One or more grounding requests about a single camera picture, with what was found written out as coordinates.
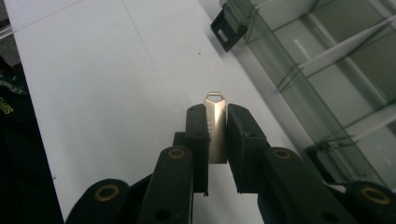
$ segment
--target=black bracket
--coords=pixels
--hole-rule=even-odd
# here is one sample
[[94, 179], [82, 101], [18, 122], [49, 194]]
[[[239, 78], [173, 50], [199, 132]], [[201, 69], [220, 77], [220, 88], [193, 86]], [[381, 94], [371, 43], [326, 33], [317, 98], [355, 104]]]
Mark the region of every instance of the black bracket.
[[226, 52], [228, 52], [248, 31], [248, 28], [245, 25], [242, 25], [239, 27], [238, 32], [236, 33], [225, 19], [224, 9], [212, 22], [210, 28]]

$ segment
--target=white table surface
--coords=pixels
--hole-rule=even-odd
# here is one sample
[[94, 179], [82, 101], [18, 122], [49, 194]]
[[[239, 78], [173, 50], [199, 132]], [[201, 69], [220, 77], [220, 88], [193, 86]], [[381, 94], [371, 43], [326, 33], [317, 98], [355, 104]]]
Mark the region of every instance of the white table surface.
[[[234, 54], [210, 31], [218, 0], [6, 0], [64, 218], [92, 184], [152, 173], [209, 91], [294, 149]], [[193, 223], [262, 223], [228, 165], [209, 167]]]

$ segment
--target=screw hole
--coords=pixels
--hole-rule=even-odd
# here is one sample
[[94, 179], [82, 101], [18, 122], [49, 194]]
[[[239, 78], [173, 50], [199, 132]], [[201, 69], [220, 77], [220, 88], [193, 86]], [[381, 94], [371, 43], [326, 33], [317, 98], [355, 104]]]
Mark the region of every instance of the screw hole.
[[94, 198], [98, 202], [106, 202], [115, 198], [119, 192], [120, 189], [116, 185], [106, 185], [95, 192]]
[[155, 214], [155, 218], [159, 221], [166, 221], [171, 217], [171, 212], [167, 209], [161, 209], [158, 210], [157, 213]]
[[332, 223], [338, 222], [338, 217], [331, 212], [323, 212], [321, 215], [322, 218], [328, 222], [332, 222]]
[[180, 148], [173, 148], [168, 152], [168, 155], [173, 159], [179, 159], [184, 156], [184, 150]]
[[390, 198], [378, 189], [366, 187], [361, 189], [361, 194], [373, 203], [390, 204]]
[[274, 155], [282, 160], [290, 159], [291, 155], [288, 151], [277, 149], [274, 151]]

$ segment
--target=silver metal part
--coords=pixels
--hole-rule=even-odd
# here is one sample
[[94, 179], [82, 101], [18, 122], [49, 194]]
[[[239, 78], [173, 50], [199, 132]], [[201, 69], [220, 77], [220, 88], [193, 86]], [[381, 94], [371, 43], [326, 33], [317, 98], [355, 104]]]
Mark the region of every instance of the silver metal part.
[[218, 91], [210, 92], [204, 101], [207, 129], [210, 135], [209, 163], [227, 163], [225, 152], [225, 128], [227, 106], [224, 96]]

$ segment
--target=black fabric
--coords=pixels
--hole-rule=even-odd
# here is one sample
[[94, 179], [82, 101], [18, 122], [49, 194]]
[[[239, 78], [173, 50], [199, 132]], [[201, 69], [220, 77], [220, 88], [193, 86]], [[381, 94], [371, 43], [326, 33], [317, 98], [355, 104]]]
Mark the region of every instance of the black fabric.
[[0, 223], [63, 223], [31, 99], [0, 97]]

